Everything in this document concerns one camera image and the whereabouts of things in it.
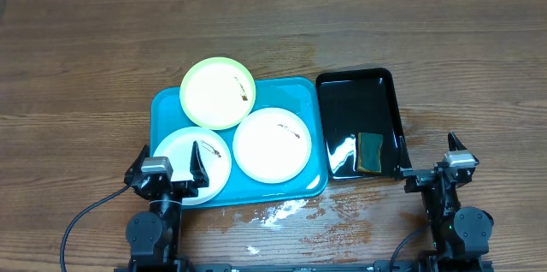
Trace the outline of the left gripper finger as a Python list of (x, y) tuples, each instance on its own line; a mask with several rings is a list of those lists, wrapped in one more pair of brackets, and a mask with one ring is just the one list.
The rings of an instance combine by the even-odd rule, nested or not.
[(192, 174), (193, 184), (196, 188), (209, 186), (209, 177), (204, 168), (197, 141), (194, 141), (192, 144), (190, 172)]
[(135, 174), (141, 171), (142, 164), (144, 163), (144, 160), (150, 156), (150, 147), (148, 145), (145, 145), (142, 150), (140, 151), (138, 157), (135, 159), (135, 161), (132, 163), (132, 165), (127, 170), (128, 174)]

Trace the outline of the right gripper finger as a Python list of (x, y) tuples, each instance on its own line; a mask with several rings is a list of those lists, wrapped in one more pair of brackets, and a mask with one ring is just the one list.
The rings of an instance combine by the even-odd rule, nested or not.
[(457, 138), (453, 131), (447, 135), (449, 151), (464, 151), (467, 147)]
[(403, 135), (398, 137), (398, 157), (395, 174), (397, 178), (403, 178), (405, 172), (412, 171), (412, 164), (409, 157), (408, 147)]

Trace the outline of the green yellow sponge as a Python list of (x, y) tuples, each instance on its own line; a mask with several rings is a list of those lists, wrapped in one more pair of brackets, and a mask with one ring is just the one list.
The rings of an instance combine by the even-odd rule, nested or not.
[(368, 174), (381, 174), (383, 136), (376, 133), (358, 133), (356, 170)]

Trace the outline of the white plate with pink rim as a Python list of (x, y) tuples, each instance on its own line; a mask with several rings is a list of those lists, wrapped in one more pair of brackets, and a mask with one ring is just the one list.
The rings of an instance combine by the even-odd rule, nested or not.
[(299, 175), (312, 151), (312, 138), (303, 120), (287, 109), (259, 109), (236, 128), (232, 152), (251, 179), (283, 183)]

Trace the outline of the yellow-green plate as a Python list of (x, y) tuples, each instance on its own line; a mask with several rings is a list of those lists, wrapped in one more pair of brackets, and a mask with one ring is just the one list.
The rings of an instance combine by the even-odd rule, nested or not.
[(224, 130), (237, 126), (256, 101), (250, 71), (227, 57), (210, 57), (193, 65), (179, 88), (185, 115), (199, 127)]

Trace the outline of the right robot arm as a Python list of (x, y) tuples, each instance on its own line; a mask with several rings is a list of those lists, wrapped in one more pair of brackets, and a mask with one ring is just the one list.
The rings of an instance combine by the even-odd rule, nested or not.
[[(388, 269), (401, 271), (493, 271), (482, 257), (489, 252), (493, 217), (485, 210), (463, 207), (457, 189), (472, 181), (479, 159), (456, 137), (447, 135), (449, 150), (432, 169), (401, 170), (406, 193), (421, 194), (427, 224), (407, 236), (392, 253)], [(422, 251), (407, 267), (396, 262), (398, 253), (413, 238), (429, 229), (434, 249)]]

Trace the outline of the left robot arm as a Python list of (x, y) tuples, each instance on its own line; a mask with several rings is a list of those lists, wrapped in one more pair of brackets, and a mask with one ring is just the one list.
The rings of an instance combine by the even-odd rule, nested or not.
[(129, 271), (189, 272), (195, 268), (179, 254), (184, 198), (195, 198), (209, 185), (197, 143), (191, 147), (190, 180), (172, 181), (167, 157), (151, 157), (145, 146), (125, 173), (124, 183), (149, 202), (149, 209), (132, 217), (126, 226), (130, 246)]

